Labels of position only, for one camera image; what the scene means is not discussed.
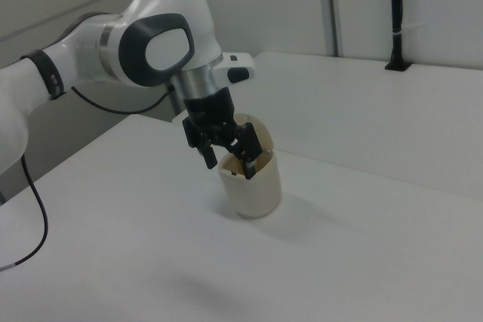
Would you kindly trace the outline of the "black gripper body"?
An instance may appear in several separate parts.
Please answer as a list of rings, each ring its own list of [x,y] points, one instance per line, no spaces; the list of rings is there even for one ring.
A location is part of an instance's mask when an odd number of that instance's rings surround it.
[[[195,127],[237,127],[235,108],[227,87],[206,97],[184,100],[184,104],[188,112],[188,117],[183,120],[185,130]]]

